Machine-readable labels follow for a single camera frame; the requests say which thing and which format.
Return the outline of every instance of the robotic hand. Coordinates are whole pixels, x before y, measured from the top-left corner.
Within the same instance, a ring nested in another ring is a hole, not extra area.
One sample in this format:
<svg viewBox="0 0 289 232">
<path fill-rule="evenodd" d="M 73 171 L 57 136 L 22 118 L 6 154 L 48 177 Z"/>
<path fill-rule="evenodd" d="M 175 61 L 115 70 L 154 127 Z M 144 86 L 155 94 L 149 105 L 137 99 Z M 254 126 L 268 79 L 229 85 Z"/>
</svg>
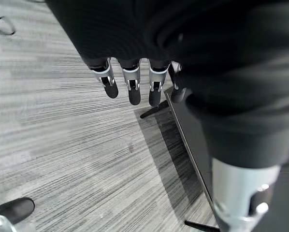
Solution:
<svg viewBox="0 0 289 232">
<path fill-rule="evenodd" d="M 222 231 L 251 231 L 269 208 L 289 158 L 289 0 L 46 0 L 109 97 L 118 95 L 109 57 L 140 101 L 139 60 L 150 60 L 150 104 L 169 60 L 175 89 L 201 121 L 213 158 Z"/>
</svg>

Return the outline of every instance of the metal bracket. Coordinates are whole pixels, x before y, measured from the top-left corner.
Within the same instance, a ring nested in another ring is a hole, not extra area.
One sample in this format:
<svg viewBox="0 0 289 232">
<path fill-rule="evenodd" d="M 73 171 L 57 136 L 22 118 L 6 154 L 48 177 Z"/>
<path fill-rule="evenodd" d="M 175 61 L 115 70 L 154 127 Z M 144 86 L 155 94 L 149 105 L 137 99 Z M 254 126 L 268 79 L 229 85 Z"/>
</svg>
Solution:
<svg viewBox="0 0 289 232">
<path fill-rule="evenodd" d="M 167 71 L 168 71 L 168 67 L 167 69 L 161 71 L 161 72 L 157 72 L 157 71 L 154 71 L 152 68 L 151 68 L 151 64 L 149 62 L 149 81 L 150 81 L 150 91 L 154 91 L 154 82 L 159 82 L 159 89 L 158 89 L 158 92 L 161 92 L 162 91 L 162 86 L 165 82 L 165 79 L 166 79 L 166 75 L 167 75 Z"/>
<path fill-rule="evenodd" d="M 107 59 L 107 63 L 108 63 L 108 68 L 105 71 L 102 72 L 98 72 L 92 69 L 92 71 L 95 74 L 96 79 L 102 84 L 102 86 L 106 87 L 106 85 L 102 82 L 102 78 L 107 77 L 110 86 L 113 86 L 115 83 L 115 76 L 114 76 L 114 72 L 112 70 L 112 66 L 110 63 L 110 59 Z"/>
<path fill-rule="evenodd" d="M 123 71 L 124 80 L 125 80 L 125 83 L 127 85 L 128 90 L 131 91 L 130 81 L 135 81 L 135 83 L 136 83 L 135 90 L 139 90 L 139 87 L 140 87 L 140 65 L 138 65 L 138 67 L 134 70 L 122 69 L 122 71 Z"/>
</svg>

